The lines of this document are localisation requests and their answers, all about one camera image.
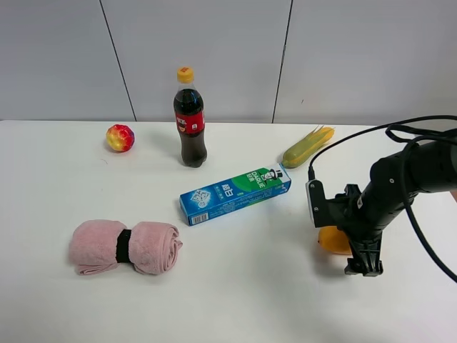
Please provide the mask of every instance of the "red bottle label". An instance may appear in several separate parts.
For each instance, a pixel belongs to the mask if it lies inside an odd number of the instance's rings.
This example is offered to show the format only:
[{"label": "red bottle label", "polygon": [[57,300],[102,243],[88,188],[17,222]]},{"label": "red bottle label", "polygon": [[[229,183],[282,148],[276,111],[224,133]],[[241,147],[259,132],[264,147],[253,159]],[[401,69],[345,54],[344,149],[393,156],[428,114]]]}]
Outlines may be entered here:
[{"label": "red bottle label", "polygon": [[203,129],[205,128],[204,111],[201,111],[192,116],[186,116],[178,112],[175,112],[175,115],[178,130],[183,134],[197,134],[200,131],[203,131]]}]

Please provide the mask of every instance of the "robotic arm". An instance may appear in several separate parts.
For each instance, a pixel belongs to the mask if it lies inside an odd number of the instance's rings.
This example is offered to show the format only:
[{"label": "robotic arm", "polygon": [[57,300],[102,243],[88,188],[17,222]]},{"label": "robotic arm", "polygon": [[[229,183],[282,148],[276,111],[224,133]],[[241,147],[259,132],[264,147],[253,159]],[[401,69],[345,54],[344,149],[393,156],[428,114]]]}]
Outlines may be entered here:
[{"label": "robotic arm", "polygon": [[457,188],[457,146],[446,139],[424,145],[415,142],[425,138],[414,139],[408,144],[408,151],[373,164],[371,181],[363,192],[356,184],[348,184],[343,194],[326,199],[319,180],[310,178],[306,184],[314,226],[337,226],[349,239],[353,256],[344,269],[346,274],[375,277],[383,273],[380,260],[383,230],[405,209],[405,200],[406,205],[411,205],[418,193]]}]

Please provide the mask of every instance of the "red and yellow ball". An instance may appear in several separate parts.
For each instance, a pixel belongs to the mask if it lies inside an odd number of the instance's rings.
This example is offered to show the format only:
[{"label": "red and yellow ball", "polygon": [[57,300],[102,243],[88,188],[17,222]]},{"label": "red and yellow ball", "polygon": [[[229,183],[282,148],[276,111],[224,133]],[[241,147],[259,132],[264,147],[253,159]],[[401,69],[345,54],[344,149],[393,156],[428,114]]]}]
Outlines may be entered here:
[{"label": "red and yellow ball", "polygon": [[106,141],[115,151],[125,152],[135,143],[135,134],[127,125],[116,124],[106,132]]}]

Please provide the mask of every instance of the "darlie toothpaste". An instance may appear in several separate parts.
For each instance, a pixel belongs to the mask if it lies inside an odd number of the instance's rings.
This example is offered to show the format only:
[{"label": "darlie toothpaste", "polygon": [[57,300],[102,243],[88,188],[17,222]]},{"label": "darlie toothpaste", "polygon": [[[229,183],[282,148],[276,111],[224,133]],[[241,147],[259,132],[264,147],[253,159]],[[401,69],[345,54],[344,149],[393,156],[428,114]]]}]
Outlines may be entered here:
[{"label": "darlie toothpaste", "polygon": [[260,168],[179,197],[189,225],[286,193],[291,179],[279,164]]}]

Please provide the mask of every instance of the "table surface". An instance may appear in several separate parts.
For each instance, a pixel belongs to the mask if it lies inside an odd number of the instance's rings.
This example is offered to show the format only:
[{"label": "table surface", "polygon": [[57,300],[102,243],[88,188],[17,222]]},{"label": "table surface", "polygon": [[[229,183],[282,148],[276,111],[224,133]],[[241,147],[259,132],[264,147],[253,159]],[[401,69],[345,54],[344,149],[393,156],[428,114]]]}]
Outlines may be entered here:
[{"label": "table surface", "polygon": [[[180,162],[173,123],[128,123],[133,149],[104,145],[107,122],[0,122],[0,337],[16,342],[454,342],[457,287],[429,259],[407,216],[387,228],[384,274],[346,276],[308,215],[306,165],[287,194],[188,227],[184,192],[278,161],[314,126],[207,124],[209,155]],[[363,126],[336,126],[334,139]],[[375,132],[316,161],[327,197],[364,188],[377,159],[402,145]],[[457,270],[452,196],[413,206],[429,242]],[[74,229],[88,219],[175,224],[184,243],[161,276],[129,265],[81,277],[68,263]]]}]

